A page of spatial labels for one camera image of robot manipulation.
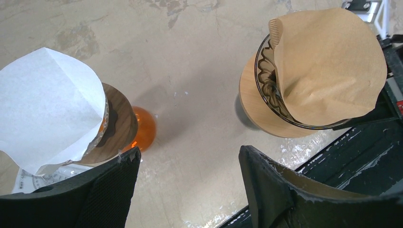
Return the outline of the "clear glass dripper cone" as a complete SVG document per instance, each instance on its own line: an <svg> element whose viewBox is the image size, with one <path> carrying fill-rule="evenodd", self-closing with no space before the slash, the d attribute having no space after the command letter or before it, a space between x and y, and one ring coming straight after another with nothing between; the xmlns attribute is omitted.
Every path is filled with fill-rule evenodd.
<svg viewBox="0 0 403 228"><path fill-rule="evenodd" d="M98 146L98 144L102 140L102 137L104 136L104 134L108 128L108 122L109 122L109 101L106 97L105 111L104 111L104 116L103 116L103 120L101 122L100 128L99 128L98 133L95 136L95 138L89 143L86 151L83 154L83 157L86 156L87 154L89 154L92 150L94 150Z"/></svg>

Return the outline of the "white paper coffee filter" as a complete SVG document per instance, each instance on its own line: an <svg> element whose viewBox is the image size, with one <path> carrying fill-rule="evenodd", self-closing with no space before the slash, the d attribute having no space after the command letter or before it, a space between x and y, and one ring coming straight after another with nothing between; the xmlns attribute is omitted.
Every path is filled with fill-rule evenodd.
<svg viewBox="0 0 403 228"><path fill-rule="evenodd" d="M88 65L42 47L0 72L0 149L31 174L53 173L94 147L106 108Z"/></svg>

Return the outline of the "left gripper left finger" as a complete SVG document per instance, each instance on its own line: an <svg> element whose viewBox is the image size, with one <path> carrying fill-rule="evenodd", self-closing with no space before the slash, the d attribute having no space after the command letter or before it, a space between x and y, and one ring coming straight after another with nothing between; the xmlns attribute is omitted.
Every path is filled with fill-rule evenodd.
<svg viewBox="0 0 403 228"><path fill-rule="evenodd" d="M123 228L141 161L134 147L32 193L0 198L2 228Z"/></svg>

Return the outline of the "orange glass carafe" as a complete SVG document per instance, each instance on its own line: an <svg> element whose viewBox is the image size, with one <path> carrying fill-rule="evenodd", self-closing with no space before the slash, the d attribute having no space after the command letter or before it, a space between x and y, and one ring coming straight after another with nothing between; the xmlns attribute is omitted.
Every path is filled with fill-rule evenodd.
<svg viewBox="0 0 403 228"><path fill-rule="evenodd" d="M133 106L132 110L137 118L138 130L135 138L123 148L122 152L134 147L138 147L141 152L144 152L150 148L155 140L156 122L154 116L147 110L138 106Z"/></svg>

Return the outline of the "brown paper coffee filter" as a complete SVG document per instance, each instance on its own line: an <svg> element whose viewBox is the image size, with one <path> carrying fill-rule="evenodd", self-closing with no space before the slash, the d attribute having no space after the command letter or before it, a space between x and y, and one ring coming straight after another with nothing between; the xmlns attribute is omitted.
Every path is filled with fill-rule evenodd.
<svg viewBox="0 0 403 228"><path fill-rule="evenodd" d="M277 85L297 121L324 126L366 115L385 85L375 34L354 13L307 10L269 21Z"/></svg>

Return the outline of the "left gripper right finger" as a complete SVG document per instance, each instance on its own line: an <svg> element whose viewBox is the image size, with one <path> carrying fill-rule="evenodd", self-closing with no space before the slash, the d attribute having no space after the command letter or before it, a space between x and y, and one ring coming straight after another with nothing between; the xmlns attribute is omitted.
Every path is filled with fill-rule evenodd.
<svg viewBox="0 0 403 228"><path fill-rule="evenodd" d="M239 162L254 228L400 228L401 192L340 190L285 167L251 145Z"/></svg>

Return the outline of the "smoked glass carafe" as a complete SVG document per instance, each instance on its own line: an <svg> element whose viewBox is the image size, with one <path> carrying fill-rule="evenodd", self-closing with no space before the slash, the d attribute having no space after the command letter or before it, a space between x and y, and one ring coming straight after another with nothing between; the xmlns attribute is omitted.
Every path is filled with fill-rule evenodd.
<svg viewBox="0 0 403 228"><path fill-rule="evenodd" d="M247 116L246 112L243 109L241 100L240 100L240 95L237 94L234 102L234 108L235 108L235 113L238 118L238 120L248 129L251 129L253 131L260 131L260 128L257 127Z"/></svg>

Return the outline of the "smoked glass dripper cone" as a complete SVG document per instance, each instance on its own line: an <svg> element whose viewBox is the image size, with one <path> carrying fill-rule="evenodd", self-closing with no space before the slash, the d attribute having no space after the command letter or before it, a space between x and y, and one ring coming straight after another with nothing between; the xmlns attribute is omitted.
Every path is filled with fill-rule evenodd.
<svg viewBox="0 0 403 228"><path fill-rule="evenodd" d="M301 123L292 117L287 110L282 100L280 90L277 87L274 50L270 42L270 34L268 34L260 44L254 60L254 76L257 89L269 109L287 123L309 130L333 129L349 122L349 119L344 119L332 124L314 126Z"/></svg>

